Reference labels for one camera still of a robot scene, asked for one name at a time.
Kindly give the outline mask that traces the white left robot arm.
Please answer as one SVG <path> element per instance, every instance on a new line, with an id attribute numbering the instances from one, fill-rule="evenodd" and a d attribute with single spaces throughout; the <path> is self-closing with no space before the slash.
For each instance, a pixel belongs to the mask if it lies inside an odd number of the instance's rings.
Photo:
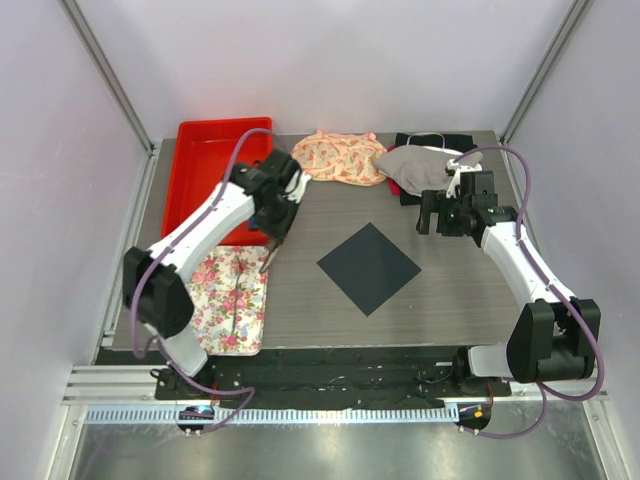
<path id="1" fill-rule="evenodd" d="M 267 270 L 297 216 L 310 175 L 282 152 L 237 164 L 182 224 L 124 255 L 122 300 L 177 369 L 179 388 L 205 397 L 209 358 L 262 346 Z"/>

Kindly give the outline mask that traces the iridescent rainbow fork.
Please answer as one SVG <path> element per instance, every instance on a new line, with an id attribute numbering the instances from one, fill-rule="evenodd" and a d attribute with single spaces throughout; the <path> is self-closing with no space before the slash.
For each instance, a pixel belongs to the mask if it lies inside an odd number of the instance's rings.
<path id="1" fill-rule="evenodd" d="M 241 277 L 244 273 L 244 267 L 242 264 L 242 261 L 240 259 L 240 257 L 236 257 L 235 258 L 235 266 L 237 267 L 237 275 L 236 275 L 236 280 L 235 280 L 235 284 L 234 284 L 234 288 L 233 288 L 233 311 L 232 311 L 232 324 L 231 324 L 231 333 L 234 334 L 235 330 L 236 330 L 236 324 L 237 324 L 237 316 L 238 316 L 238 301 L 239 301 L 239 296 L 240 296 L 240 284 L 241 284 Z"/>

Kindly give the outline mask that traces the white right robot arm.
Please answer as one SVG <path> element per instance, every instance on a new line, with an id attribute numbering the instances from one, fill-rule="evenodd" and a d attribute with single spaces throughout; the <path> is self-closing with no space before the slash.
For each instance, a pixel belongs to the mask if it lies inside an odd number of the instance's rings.
<path id="1" fill-rule="evenodd" d="M 601 311 L 560 282 L 532 245 L 517 212 L 501 206 L 490 171 L 457 174 L 449 190 L 421 194 L 418 233 L 430 221 L 443 236 L 472 238 L 498 267 L 521 313 L 504 344 L 464 347 L 451 371 L 457 391 L 472 395 L 488 377 L 519 383 L 581 380 L 596 366 Z"/>

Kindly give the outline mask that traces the dark navy paper napkin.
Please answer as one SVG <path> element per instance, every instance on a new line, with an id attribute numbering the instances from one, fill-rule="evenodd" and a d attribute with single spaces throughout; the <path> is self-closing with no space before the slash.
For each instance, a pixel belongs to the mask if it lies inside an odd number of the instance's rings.
<path id="1" fill-rule="evenodd" d="M 370 316 L 421 272 L 372 223 L 318 260 L 317 265 L 365 316 Z"/>

